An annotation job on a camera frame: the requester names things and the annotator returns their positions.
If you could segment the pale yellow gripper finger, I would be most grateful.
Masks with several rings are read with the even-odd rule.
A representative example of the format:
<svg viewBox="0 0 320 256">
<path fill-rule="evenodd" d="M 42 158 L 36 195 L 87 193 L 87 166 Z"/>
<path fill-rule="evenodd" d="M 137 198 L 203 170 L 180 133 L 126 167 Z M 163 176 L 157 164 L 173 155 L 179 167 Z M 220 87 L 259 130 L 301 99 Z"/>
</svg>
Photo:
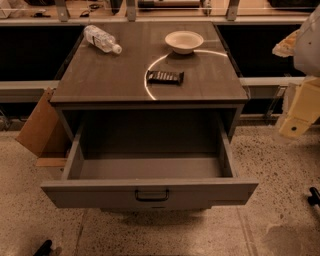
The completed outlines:
<svg viewBox="0 0 320 256">
<path fill-rule="evenodd" d="M 297 36 L 300 30 L 295 30 L 286 38 L 277 43 L 272 49 L 272 53 L 279 57 L 290 57 L 294 55 Z"/>
</svg>

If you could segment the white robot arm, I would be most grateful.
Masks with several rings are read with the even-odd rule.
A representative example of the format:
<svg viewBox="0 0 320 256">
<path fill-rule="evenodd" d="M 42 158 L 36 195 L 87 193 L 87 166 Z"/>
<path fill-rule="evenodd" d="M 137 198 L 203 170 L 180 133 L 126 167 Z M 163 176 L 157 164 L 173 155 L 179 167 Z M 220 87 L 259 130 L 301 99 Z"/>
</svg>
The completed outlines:
<svg viewBox="0 0 320 256">
<path fill-rule="evenodd" d="M 276 44 L 272 53 L 292 56 L 294 68 L 306 75 L 301 84 L 288 86 L 276 123 L 280 137 L 295 139 L 320 118 L 320 6 L 298 30 Z"/>
</svg>

